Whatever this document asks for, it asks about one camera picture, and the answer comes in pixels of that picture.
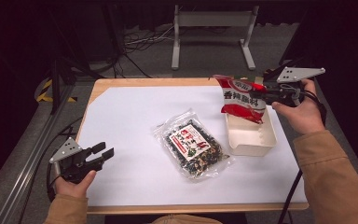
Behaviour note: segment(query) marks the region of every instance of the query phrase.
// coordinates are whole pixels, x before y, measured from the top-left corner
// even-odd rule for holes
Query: snack bag
[[[266,102],[262,99],[254,99],[249,91],[266,92],[266,88],[242,79],[234,79],[221,75],[214,75],[223,90],[225,105],[222,113],[228,113],[255,123],[263,123],[261,119],[266,110]]]
[[[233,160],[192,109],[168,119],[153,134],[170,152],[181,174],[190,179],[216,176]]]

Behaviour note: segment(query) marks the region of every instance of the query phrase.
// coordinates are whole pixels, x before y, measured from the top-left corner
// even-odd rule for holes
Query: white plastic container
[[[257,124],[226,114],[230,152],[241,156],[265,156],[277,144],[269,109],[263,115],[263,124]]]

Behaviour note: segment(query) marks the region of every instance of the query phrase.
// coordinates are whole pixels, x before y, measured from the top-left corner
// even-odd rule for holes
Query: white metal frame
[[[179,11],[179,6],[175,6],[174,31],[175,39],[173,42],[172,69],[179,69],[180,26],[244,26],[246,27],[246,37],[240,39],[243,55],[250,70],[255,70],[255,63],[249,50],[249,41],[255,26],[258,7],[252,11]]]

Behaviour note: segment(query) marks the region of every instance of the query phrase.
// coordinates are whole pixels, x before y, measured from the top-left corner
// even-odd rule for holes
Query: white table surface
[[[298,172],[276,112],[268,106],[278,143],[264,157],[234,156],[217,177],[183,177],[152,130],[193,108],[200,122],[228,151],[222,90],[199,87],[109,88],[88,107],[77,142],[115,148],[88,191],[89,206],[283,203]],[[306,203],[301,179],[292,203]]]

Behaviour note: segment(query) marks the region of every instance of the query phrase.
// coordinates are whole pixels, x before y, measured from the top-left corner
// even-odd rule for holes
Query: wooden table edge
[[[103,78],[98,79],[89,104],[111,87],[157,87],[157,86],[218,86],[213,77],[162,77],[162,78]]]
[[[308,203],[291,203],[289,210],[305,210]],[[144,214],[192,214],[280,211],[283,203],[249,204],[197,204],[197,205],[136,205],[136,206],[90,206],[93,215],[144,215]]]

